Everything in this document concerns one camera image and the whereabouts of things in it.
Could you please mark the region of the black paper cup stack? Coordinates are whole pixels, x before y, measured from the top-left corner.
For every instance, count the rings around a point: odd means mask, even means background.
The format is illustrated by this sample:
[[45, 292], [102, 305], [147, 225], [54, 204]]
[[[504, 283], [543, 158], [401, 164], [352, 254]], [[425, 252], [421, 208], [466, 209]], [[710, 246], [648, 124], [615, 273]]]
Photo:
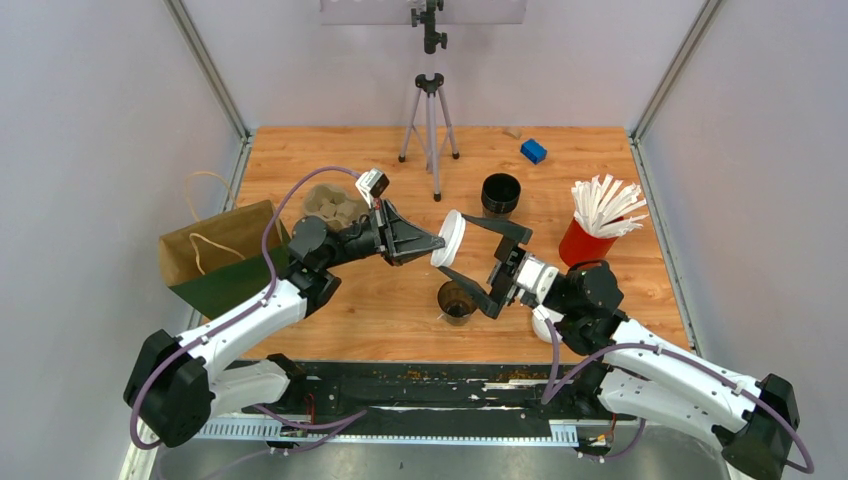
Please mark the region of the black paper cup stack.
[[519, 180], [507, 173], [489, 175], [482, 184], [481, 204], [487, 218], [509, 218], [521, 194]]

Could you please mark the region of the blue small block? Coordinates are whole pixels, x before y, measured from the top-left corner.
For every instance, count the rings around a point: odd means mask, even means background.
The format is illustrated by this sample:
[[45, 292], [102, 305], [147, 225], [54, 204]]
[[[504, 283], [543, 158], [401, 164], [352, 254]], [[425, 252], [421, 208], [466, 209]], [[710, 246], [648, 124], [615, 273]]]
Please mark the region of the blue small block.
[[534, 165], [544, 161], [548, 155], [547, 149], [532, 138], [521, 144], [520, 153]]

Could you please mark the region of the green paper bag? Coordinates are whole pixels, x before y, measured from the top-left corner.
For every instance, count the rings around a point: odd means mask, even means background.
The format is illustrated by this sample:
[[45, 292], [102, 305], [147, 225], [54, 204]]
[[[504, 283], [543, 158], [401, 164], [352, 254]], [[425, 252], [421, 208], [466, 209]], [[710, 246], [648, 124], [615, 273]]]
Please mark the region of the green paper bag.
[[166, 287], [209, 320], [259, 293], [270, 282], [262, 238], [274, 213], [263, 200], [162, 235], [158, 264]]

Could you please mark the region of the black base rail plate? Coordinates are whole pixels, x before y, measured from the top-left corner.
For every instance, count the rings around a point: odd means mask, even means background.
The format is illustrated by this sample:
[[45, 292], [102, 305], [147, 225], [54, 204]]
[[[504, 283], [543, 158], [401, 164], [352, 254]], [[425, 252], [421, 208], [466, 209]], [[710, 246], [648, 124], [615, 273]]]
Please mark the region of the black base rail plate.
[[564, 388], [542, 404], [548, 373], [538, 364], [305, 362], [280, 399], [250, 401], [240, 410], [265, 407], [318, 422], [364, 411], [347, 433], [401, 437], [530, 438], [548, 434], [553, 420], [614, 420], [585, 388]]

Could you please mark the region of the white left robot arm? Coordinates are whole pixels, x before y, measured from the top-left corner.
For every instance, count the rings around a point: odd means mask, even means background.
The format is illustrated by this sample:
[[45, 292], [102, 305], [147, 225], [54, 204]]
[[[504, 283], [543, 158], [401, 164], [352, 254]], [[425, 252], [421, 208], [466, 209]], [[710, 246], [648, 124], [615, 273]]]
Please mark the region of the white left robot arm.
[[452, 212], [440, 233], [432, 234], [400, 216], [388, 200], [339, 231], [319, 217], [302, 218], [287, 246], [288, 266], [272, 271], [269, 284], [257, 294], [178, 336], [159, 330], [145, 340], [123, 394], [132, 409], [133, 443], [150, 446], [138, 434], [140, 423], [159, 443], [176, 447], [208, 420], [254, 404], [298, 411], [307, 389], [285, 356], [239, 368], [233, 361], [326, 305], [341, 284], [330, 268], [373, 255], [393, 266], [422, 256], [430, 256], [434, 266], [449, 265], [461, 243], [462, 223]]

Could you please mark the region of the white single cup lid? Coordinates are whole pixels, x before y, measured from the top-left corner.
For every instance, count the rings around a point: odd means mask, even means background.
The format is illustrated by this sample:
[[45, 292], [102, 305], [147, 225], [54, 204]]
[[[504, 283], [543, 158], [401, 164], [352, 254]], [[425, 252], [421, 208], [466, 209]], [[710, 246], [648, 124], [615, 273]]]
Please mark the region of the white single cup lid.
[[450, 210], [446, 215], [438, 236], [444, 241], [444, 246], [434, 250], [430, 257], [433, 267], [450, 267], [460, 250], [463, 242], [467, 221], [463, 214], [456, 210]]

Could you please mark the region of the white plastic lid stack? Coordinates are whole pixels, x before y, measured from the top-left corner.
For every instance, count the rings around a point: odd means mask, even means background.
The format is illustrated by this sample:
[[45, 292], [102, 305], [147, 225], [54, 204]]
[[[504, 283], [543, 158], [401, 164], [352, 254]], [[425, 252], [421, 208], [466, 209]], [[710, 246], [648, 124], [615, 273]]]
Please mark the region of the white plastic lid stack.
[[562, 319], [561, 313], [539, 305], [532, 311], [531, 325], [540, 340], [547, 343], [561, 343], [562, 336], [556, 327]]

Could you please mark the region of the brown coffee cup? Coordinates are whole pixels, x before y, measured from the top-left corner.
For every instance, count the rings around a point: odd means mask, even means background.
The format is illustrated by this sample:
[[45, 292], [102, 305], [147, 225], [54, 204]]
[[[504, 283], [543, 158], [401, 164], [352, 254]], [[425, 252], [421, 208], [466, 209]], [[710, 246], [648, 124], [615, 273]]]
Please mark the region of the brown coffee cup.
[[478, 310], [472, 297], [455, 281], [441, 285], [437, 292], [437, 304], [441, 317], [452, 326], [464, 326]]

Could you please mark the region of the red straw holder cup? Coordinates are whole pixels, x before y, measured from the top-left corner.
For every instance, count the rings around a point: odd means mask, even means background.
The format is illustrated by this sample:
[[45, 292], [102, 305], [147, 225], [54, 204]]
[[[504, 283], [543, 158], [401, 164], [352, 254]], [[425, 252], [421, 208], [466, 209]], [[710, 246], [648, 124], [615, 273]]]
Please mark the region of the red straw holder cup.
[[617, 236], [609, 238], [592, 236], [576, 219], [572, 219], [559, 243], [559, 257], [568, 266], [589, 260], [604, 259], [617, 240]]

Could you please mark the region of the grey pulp cup carrier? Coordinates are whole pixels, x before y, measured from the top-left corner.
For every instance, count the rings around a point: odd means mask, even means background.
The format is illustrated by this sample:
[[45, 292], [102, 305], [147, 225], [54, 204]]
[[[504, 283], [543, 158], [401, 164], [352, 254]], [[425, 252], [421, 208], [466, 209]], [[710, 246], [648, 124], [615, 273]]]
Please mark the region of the grey pulp cup carrier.
[[368, 213], [368, 204], [359, 194], [329, 183], [314, 186], [302, 202], [302, 213], [324, 220], [328, 229], [339, 231]]

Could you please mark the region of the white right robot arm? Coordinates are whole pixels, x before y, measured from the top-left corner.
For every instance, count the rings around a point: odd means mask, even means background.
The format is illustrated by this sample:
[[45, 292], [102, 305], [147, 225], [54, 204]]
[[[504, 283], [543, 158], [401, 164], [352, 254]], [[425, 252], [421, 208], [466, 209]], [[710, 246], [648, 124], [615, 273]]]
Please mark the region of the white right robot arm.
[[[452, 267], [468, 225], [496, 233], [500, 243], [485, 284]], [[778, 479], [804, 445], [792, 384], [777, 374], [756, 378], [716, 365], [628, 316], [609, 264], [593, 259], [568, 269], [545, 262], [526, 246], [530, 229], [498, 218], [447, 214], [442, 247], [431, 262], [467, 293], [486, 316], [512, 303], [531, 309], [537, 335], [566, 347], [580, 362], [552, 371], [543, 393], [550, 402], [564, 388], [584, 417], [603, 410], [662, 424], [719, 451], [751, 479]]]

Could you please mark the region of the small tan block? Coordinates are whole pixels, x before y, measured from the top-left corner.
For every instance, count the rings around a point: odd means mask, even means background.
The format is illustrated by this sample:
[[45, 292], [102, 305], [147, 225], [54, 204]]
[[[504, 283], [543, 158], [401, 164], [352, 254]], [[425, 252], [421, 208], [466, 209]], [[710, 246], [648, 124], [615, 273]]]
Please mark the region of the small tan block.
[[522, 130], [519, 127], [505, 127], [502, 129], [502, 133], [515, 140], [522, 137]]

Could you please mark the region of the white wrapped straws bundle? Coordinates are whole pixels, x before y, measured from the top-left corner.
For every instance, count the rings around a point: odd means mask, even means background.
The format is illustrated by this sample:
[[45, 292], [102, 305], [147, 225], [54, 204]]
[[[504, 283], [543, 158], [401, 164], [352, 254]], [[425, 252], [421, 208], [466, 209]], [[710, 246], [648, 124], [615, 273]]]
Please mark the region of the white wrapped straws bundle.
[[641, 229], [649, 213], [642, 187], [610, 174], [594, 176], [588, 181], [576, 181], [570, 189], [575, 211], [573, 219], [592, 237], [610, 239]]

